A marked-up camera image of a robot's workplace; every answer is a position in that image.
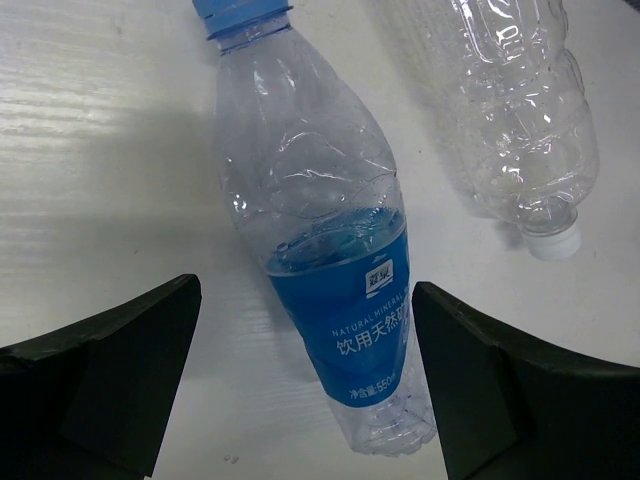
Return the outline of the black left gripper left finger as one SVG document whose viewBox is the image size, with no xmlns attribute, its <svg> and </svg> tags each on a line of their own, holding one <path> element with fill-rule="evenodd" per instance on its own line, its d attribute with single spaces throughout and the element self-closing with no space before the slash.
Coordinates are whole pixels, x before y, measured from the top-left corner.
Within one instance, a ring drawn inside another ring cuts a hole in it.
<svg viewBox="0 0 640 480">
<path fill-rule="evenodd" d="M 1 350 L 4 479 L 152 476 L 195 332 L 193 274 Z"/>
</svg>

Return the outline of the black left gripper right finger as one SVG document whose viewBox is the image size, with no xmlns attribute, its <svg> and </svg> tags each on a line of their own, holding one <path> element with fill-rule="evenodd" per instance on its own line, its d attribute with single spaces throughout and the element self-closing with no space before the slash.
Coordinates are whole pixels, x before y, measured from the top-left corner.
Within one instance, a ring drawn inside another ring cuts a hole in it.
<svg viewBox="0 0 640 480">
<path fill-rule="evenodd" d="M 635 479 L 639 371 L 483 314 L 430 282 L 414 323 L 451 479 Z"/>
</svg>

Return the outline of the clear unlabelled plastic bottle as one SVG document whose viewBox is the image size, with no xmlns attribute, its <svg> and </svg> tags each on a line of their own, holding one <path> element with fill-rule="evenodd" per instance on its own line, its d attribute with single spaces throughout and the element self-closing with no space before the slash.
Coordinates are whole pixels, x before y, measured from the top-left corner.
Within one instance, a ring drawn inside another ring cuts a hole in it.
<svg viewBox="0 0 640 480">
<path fill-rule="evenodd" d="M 543 261 L 580 248 L 600 159 L 559 1 L 370 1 L 365 7 L 465 206 Z"/>
</svg>

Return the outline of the blue label blue cap bottle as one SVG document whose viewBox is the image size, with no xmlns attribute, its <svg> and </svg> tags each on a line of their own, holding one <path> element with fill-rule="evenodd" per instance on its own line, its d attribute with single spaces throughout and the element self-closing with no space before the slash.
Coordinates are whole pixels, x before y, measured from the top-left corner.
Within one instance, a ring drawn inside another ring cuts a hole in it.
<svg viewBox="0 0 640 480">
<path fill-rule="evenodd" d="M 212 155 L 232 222 L 299 332 L 350 448 L 436 425 L 411 322 L 407 219 L 371 112 L 286 1 L 198 1 L 218 48 Z"/>
</svg>

